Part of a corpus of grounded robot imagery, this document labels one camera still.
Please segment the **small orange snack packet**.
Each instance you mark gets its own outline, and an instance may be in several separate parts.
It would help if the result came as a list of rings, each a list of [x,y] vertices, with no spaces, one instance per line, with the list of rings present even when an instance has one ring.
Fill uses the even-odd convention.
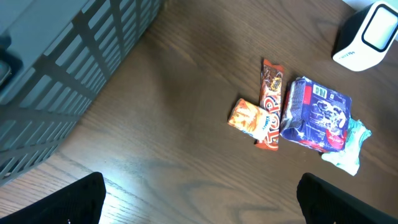
[[[279,127],[279,117],[240,98],[228,118],[228,124],[262,141]]]

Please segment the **orange chocolate bar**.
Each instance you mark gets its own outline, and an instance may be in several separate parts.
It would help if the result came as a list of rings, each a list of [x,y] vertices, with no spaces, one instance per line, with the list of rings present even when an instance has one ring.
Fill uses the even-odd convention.
[[[271,114],[271,126],[267,136],[263,140],[257,140],[255,146],[260,149],[277,151],[279,148],[281,88],[284,68],[263,59],[261,69],[259,106]]]

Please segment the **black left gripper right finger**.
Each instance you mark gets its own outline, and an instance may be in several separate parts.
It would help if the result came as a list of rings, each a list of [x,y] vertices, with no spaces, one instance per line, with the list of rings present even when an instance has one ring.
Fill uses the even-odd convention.
[[[393,223],[397,219],[307,172],[297,186],[307,223]]]

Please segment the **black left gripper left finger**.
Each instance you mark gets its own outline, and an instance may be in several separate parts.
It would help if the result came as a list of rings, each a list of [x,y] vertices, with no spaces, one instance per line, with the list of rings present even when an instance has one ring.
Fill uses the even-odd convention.
[[[97,224],[105,196],[103,175],[93,172],[38,202],[1,218],[1,224]]]

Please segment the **teal white snack packet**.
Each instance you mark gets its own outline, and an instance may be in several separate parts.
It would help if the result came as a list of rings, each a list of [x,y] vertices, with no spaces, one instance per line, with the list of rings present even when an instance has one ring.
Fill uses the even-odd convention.
[[[360,167],[359,155],[363,142],[372,135],[360,120],[349,120],[345,149],[340,152],[323,153],[321,158],[348,174],[355,176]]]

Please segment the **purple snack packet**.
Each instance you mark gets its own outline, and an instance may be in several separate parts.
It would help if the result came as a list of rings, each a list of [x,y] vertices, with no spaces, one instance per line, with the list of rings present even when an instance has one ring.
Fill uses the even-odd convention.
[[[345,148],[352,99],[307,77],[294,80],[287,92],[280,135],[320,152]]]

